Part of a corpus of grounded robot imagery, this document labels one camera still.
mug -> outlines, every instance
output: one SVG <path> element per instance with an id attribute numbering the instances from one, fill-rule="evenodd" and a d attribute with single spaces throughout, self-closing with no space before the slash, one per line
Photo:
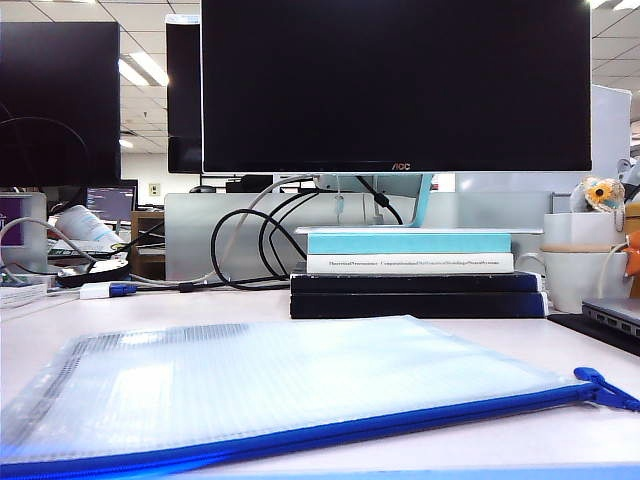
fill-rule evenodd
<path id="1" fill-rule="evenodd" d="M 608 252 L 609 247 L 624 241 L 624 232 L 617 231 L 613 213 L 548 213 L 544 216 L 543 245 L 594 245 Z"/>
<path id="2" fill-rule="evenodd" d="M 516 268 L 522 270 L 518 266 L 527 258 L 540 262 L 546 271 L 546 289 L 553 307 L 565 313 L 582 313 L 585 298 L 629 297 L 633 278 L 625 277 L 627 254 L 612 254 L 605 266 L 608 255 L 604 252 L 526 253 L 518 258 Z"/>

laptop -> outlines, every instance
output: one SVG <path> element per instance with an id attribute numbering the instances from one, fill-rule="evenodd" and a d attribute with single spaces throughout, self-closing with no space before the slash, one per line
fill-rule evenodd
<path id="1" fill-rule="evenodd" d="M 582 314 L 640 341 L 640 298 L 585 299 Z"/>

stack of books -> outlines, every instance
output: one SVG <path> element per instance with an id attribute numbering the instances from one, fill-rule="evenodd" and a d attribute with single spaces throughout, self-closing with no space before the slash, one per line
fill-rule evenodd
<path id="1" fill-rule="evenodd" d="M 514 271 L 508 233 L 335 231 L 310 233 L 307 249 L 291 275 L 294 319 L 548 314 L 540 276 Z"/>
<path id="2" fill-rule="evenodd" d="M 308 273 L 511 273 L 511 235 L 485 230 L 327 229 L 310 232 Z"/>

black monitor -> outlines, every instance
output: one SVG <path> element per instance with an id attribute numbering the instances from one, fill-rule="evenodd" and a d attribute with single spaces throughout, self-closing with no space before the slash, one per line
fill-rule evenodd
<path id="1" fill-rule="evenodd" d="M 167 23 L 169 172 L 202 173 L 200 25 Z"/>
<path id="2" fill-rule="evenodd" d="M 202 2 L 204 171 L 589 170 L 584 0 Z"/>
<path id="3" fill-rule="evenodd" d="M 131 221 L 136 209 L 137 181 L 122 181 L 118 185 L 87 188 L 87 209 L 106 222 Z"/>
<path id="4" fill-rule="evenodd" d="M 114 22 L 0 26 L 0 185 L 120 179 L 119 29 Z M 63 126 L 73 129 L 81 143 Z"/>

wall outlet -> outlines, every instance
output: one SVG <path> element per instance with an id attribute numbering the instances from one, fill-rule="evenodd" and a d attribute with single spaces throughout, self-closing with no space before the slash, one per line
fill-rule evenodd
<path id="1" fill-rule="evenodd" d="M 160 196 L 160 184 L 159 183 L 150 183 L 149 184 L 149 196 L 150 197 L 159 197 Z"/>

